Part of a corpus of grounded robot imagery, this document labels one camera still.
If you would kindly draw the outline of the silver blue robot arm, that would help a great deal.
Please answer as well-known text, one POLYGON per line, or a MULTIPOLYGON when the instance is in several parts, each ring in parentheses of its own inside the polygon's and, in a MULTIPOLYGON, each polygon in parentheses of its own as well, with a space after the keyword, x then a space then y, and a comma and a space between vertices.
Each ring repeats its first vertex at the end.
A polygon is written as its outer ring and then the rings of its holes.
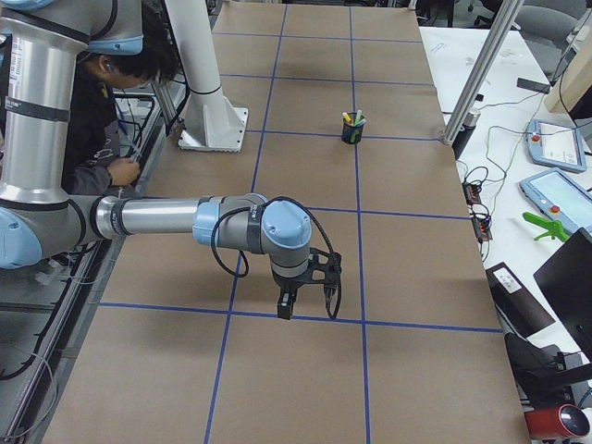
POLYGON ((265 254, 279 285, 277 314, 291 317, 318 254, 311 215, 287 197, 201 199, 71 195, 61 185, 75 67, 83 52, 134 56, 146 44, 137 1, 5 1, 12 37, 1 175, 1 265, 34 265, 100 239, 190 232, 213 251, 265 254))

